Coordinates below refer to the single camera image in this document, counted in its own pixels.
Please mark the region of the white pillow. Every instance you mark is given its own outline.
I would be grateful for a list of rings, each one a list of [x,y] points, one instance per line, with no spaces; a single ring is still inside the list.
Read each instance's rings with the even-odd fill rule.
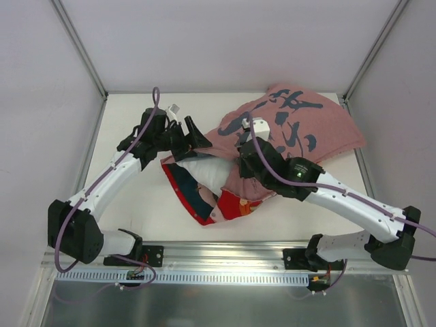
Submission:
[[[213,156],[178,161],[176,164],[186,169],[199,184],[205,186],[216,196],[222,194],[221,189],[234,166],[233,161]]]

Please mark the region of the pink printed pillowcase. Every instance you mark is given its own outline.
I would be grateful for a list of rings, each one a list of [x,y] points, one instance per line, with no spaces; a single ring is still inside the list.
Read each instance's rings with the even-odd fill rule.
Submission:
[[[234,162],[220,196],[199,184],[172,156],[162,159],[178,199],[200,225],[249,215],[274,196],[254,178],[239,176],[236,147],[243,134],[242,121],[249,117],[268,122],[268,140],[283,158],[304,157],[318,164],[366,144],[351,116],[336,102],[302,87],[275,84],[261,98],[227,113],[205,135],[212,147],[199,149],[197,157],[188,159],[213,156]]]

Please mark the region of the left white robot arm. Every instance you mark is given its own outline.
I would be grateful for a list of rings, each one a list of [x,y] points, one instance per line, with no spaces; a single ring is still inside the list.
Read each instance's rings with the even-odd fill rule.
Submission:
[[[176,161],[196,156],[196,149],[207,149],[211,142],[200,132],[190,116],[183,124],[173,109],[148,108],[141,122],[116,148],[109,164],[98,177],[62,202],[48,207],[48,244],[54,249],[54,261],[68,255],[75,263],[89,264],[99,256],[114,256],[128,266],[142,258],[142,237],[124,229],[103,231],[98,221],[105,209],[160,152],[171,152]]]

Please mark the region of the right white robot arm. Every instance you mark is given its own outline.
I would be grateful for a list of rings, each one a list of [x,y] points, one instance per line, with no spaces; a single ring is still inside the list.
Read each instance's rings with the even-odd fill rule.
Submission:
[[[339,182],[321,166],[302,157],[283,158],[267,141],[256,138],[238,148],[240,176],[255,178],[284,198],[330,210],[362,231],[311,237],[299,262],[311,271],[331,262],[372,259],[391,270],[404,270],[412,258],[420,210],[388,206]]]

